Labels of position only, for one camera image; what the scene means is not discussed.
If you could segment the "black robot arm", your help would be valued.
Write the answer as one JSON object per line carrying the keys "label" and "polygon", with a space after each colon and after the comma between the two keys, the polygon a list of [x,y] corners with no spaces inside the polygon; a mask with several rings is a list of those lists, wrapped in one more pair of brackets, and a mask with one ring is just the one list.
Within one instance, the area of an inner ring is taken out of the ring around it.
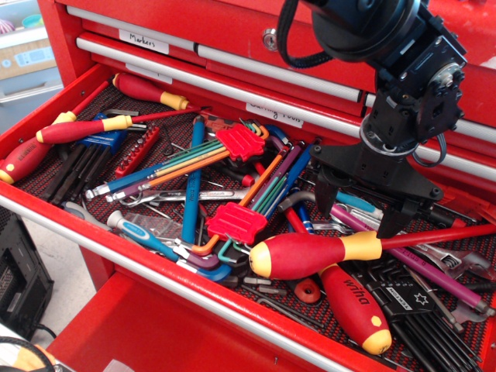
{"label": "black robot arm", "polygon": [[378,229],[391,238],[443,191],[408,162],[419,145],[443,139],[463,116],[465,49],[425,1],[311,1],[315,36],[334,59],[376,72],[376,98],[350,146],[317,146],[319,210],[329,214],[341,188],[387,206]]}

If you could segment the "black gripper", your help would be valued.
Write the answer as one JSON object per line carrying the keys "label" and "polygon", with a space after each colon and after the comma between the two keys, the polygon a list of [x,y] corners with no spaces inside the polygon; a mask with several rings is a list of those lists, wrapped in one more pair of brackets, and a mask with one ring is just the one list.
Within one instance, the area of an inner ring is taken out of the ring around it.
{"label": "black gripper", "polygon": [[443,190],[420,174],[405,157],[384,155],[365,143],[349,146],[317,145],[311,157],[320,164],[315,182],[315,203],[329,217],[340,188],[382,197],[386,208],[377,231],[391,238],[417,214],[421,202],[437,202]]}

